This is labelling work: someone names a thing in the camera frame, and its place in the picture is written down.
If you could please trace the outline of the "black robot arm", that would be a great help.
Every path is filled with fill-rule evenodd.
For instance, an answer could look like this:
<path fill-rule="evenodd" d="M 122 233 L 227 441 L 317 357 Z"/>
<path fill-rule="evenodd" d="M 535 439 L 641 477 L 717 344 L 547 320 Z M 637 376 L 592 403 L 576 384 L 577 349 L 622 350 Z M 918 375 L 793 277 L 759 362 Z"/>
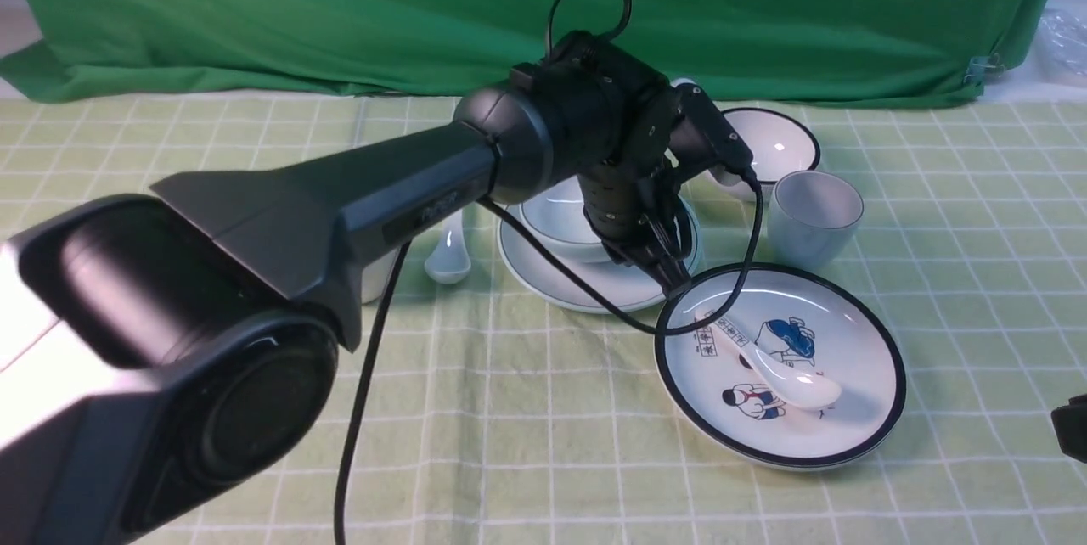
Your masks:
<path fill-rule="evenodd" d="M 361 339 L 366 267 L 459 209 L 582 174 L 608 247 L 667 287 L 652 193 L 679 94 L 574 30 L 430 131 L 260 171 L 179 172 L 3 243 L 3 542 L 127 544 L 277 463 Z"/>

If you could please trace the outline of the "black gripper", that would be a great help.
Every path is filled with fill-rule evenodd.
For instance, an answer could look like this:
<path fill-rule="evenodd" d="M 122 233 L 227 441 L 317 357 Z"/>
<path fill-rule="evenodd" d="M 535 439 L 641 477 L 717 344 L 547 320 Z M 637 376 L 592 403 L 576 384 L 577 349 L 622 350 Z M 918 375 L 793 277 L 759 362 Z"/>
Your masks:
<path fill-rule="evenodd" d="M 555 97 L 565 124 L 555 169 L 575 175 L 583 215 L 609 257 L 655 267 L 665 299 L 690 290 L 690 216 L 667 157 L 679 94 L 667 78 L 608 35 L 571 30 L 544 55 L 532 92 Z"/>

